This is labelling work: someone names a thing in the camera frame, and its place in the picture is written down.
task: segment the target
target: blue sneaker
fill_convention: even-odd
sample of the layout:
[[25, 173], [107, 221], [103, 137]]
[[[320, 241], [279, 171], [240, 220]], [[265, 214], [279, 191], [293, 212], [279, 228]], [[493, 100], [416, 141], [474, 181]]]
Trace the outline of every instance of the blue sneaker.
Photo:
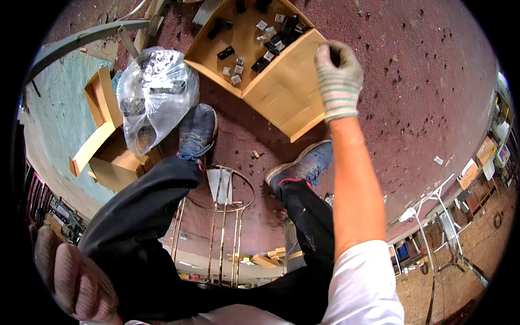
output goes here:
[[179, 151], [176, 157], [194, 161], [201, 172], [205, 168], [205, 157], [213, 146], [217, 134], [217, 114], [213, 107], [199, 104], [188, 111], [179, 123]]
[[334, 153], [332, 141], [317, 142], [305, 148], [291, 163], [281, 164], [265, 175], [265, 182], [278, 193], [284, 181], [305, 180], [310, 185], [318, 185], [321, 174], [332, 162]]

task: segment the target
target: foot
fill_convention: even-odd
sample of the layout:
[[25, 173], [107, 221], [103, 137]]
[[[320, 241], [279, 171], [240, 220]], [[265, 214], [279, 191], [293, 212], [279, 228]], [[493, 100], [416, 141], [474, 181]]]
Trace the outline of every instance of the foot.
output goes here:
[[305, 180], [318, 185], [321, 173], [330, 165], [333, 158], [332, 141], [317, 142], [305, 148], [295, 161], [281, 164], [265, 175], [265, 182], [278, 193], [280, 184], [287, 180]]
[[176, 157], [194, 161], [204, 171], [204, 155], [213, 146], [217, 134], [217, 114], [206, 104], [188, 111], [179, 123], [179, 151]]

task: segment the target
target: clear plastic bag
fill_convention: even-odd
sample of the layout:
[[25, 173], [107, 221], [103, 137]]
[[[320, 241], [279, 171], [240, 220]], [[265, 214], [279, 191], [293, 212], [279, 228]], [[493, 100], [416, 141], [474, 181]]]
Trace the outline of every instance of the clear plastic bag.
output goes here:
[[129, 150], [142, 156], [156, 146], [199, 103], [199, 75], [184, 54], [147, 48], [128, 65], [116, 96]]

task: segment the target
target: metal ring frame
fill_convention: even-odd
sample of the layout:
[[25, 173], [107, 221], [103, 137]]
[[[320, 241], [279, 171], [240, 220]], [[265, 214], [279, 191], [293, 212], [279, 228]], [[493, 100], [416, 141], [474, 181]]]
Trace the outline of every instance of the metal ring frame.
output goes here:
[[[214, 167], [218, 168], [220, 170], [220, 177], [218, 180], [217, 195], [216, 195], [216, 201], [214, 201], [214, 206], [212, 209], [209, 209], [209, 208], [203, 206], [202, 204], [196, 202], [194, 199], [192, 199], [188, 196], [184, 197], [179, 202], [179, 206], [177, 208], [177, 215], [175, 217], [176, 227], [174, 229], [174, 234], [172, 236], [172, 245], [171, 245], [171, 249], [170, 249], [170, 255], [172, 256], [172, 259], [175, 262], [175, 258], [177, 255], [177, 244], [179, 241], [180, 224], [183, 219], [184, 206], [186, 204], [186, 200], [190, 201], [197, 207], [200, 207], [207, 211], [213, 212], [213, 222], [211, 225], [211, 236], [210, 236], [210, 247], [209, 247], [209, 254], [208, 254], [208, 259], [207, 259], [207, 280], [208, 280], [208, 282], [210, 282], [211, 259], [212, 259], [211, 256], [213, 254], [213, 240], [215, 237], [216, 215], [217, 215], [217, 213], [222, 213], [223, 214], [223, 225], [222, 225], [222, 232], [220, 234], [220, 257], [219, 257], [219, 270], [218, 270], [218, 283], [219, 283], [219, 285], [222, 285], [222, 268], [223, 268], [223, 263], [224, 263], [224, 236], [226, 233], [226, 217], [227, 217], [228, 213], [236, 212], [235, 236], [234, 236], [234, 240], [233, 240], [233, 256], [232, 256], [233, 267], [232, 267], [232, 271], [231, 271], [231, 286], [233, 287], [233, 283], [234, 283], [234, 286], [236, 287], [236, 286], [238, 286], [238, 274], [239, 274], [239, 270], [240, 270], [240, 241], [241, 241], [241, 236], [242, 236], [242, 215], [243, 215], [244, 210], [253, 203], [256, 193], [255, 193], [255, 189], [254, 189], [251, 181], [249, 181], [249, 179], [247, 179], [247, 177], [245, 177], [242, 173], [239, 173], [238, 171], [236, 171], [232, 168], [222, 166], [222, 165], [215, 165]], [[222, 175], [223, 175], [222, 171], [223, 170], [227, 170], [229, 172], [229, 178], [228, 178], [228, 185], [227, 185], [227, 189], [226, 189], [226, 204], [224, 205], [224, 208], [222, 210], [219, 210], [218, 209], [218, 204], [219, 204], [218, 198], [220, 195], [220, 185], [222, 183]], [[232, 202], [231, 204], [243, 204], [243, 206], [228, 210], [227, 206], [228, 206], [229, 186], [230, 186], [233, 174], [238, 175], [240, 178], [242, 178], [244, 181], [247, 182], [247, 184], [251, 187], [251, 193], [253, 194], [253, 197], [251, 198], [251, 201], [248, 202], [247, 204], [244, 204], [242, 201]]]

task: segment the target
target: work glove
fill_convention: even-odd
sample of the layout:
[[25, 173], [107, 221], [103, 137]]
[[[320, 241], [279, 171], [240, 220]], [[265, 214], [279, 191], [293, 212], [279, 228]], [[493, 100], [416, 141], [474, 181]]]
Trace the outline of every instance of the work glove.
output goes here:
[[359, 112], [356, 105], [363, 84], [363, 68], [352, 49], [344, 43], [329, 41], [318, 47], [314, 61], [325, 108], [325, 121], [328, 123], [357, 116]]
[[88, 324], [123, 324], [116, 311], [118, 296], [108, 276], [49, 226], [37, 232], [34, 262], [45, 286], [67, 314]]

